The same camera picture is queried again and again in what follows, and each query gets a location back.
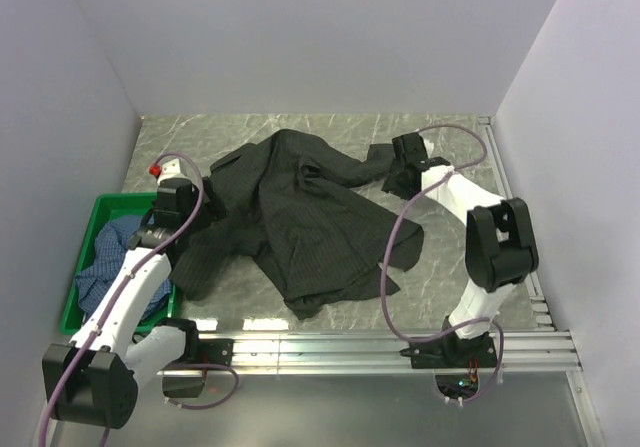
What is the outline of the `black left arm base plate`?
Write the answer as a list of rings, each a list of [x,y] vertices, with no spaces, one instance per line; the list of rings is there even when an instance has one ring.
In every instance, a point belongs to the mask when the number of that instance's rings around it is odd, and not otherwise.
[[[233,359],[234,343],[235,341],[230,338],[200,340],[195,362],[229,367]]]

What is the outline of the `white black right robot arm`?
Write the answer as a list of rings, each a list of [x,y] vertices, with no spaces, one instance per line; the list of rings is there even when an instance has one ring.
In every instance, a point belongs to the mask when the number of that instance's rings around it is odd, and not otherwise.
[[[493,194],[441,157],[428,153],[417,132],[392,140],[394,159],[383,190],[407,201],[429,198],[464,225],[465,268],[469,280],[443,323],[443,331],[426,340],[409,340],[403,354],[440,359],[460,367],[491,347],[491,322],[502,303],[539,265],[526,202]]]

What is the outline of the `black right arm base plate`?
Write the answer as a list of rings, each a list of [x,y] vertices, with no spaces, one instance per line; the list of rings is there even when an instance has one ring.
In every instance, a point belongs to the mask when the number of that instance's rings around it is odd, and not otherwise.
[[[429,343],[410,343],[400,351],[413,369],[492,368],[498,364],[497,350],[488,333],[460,339],[455,333]]]

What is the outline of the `black pinstriped long sleeve shirt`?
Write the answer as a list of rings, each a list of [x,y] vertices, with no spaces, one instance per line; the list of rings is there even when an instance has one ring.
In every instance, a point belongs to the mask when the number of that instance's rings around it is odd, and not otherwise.
[[[248,256],[304,320],[326,304],[379,296],[396,214],[356,193],[389,173],[394,150],[372,144],[363,160],[322,138],[283,129],[210,166],[227,215],[193,235],[170,275],[203,299],[234,256]]]

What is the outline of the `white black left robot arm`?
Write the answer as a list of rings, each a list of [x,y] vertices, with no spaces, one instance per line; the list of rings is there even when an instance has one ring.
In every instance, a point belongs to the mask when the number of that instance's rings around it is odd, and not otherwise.
[[[223,219],[226,210],[210,180],[160,181],[152,224],[134,235],[122,267],[98,308],[65,344],[42,359],[48,420],[119,429],[139,392],[165,366],[195,366],[201,357],[195,322],[165,317],[137,346],[130,341],[151,298],[168,279],[191,235]]]

